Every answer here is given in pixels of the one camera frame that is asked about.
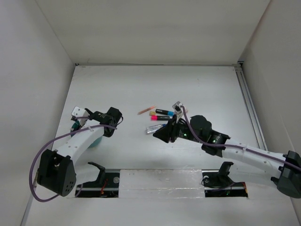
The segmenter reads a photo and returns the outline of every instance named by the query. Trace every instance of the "white enclosure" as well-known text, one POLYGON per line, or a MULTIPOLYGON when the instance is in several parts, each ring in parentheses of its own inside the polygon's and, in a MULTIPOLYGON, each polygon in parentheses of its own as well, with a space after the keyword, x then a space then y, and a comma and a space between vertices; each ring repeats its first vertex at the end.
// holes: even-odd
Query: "white enclosure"
MULTIPOLYGON (((28 171, 39 148, 68 131, 75 105, 114 106, 125 116, 81 163, 218 168, 223 160, 198 144, 164 144, 143 134, 153 123, 147 114, 138 117, 139 110, 178 100, 190 116, 203 114, 214 129, 261 147, 261 130, 251 123, 258 118, 270 151, 300 153, 300 10, 299 0, 0 0, 1 225, 97 225, 100 216, 107 225, 298 225, 291 199, 259 185, 247 185, 250 199, 203 198, 198 188, 197 199, 32 203, 28 171), (233 71, 239 59, 254 105, 233 71), (133 212, 137 218, 127 218, 133 212)), ((157 176, 147 178, 152 183, 157 176)), ((293 204, 301 216, 301 201, 293 204)))

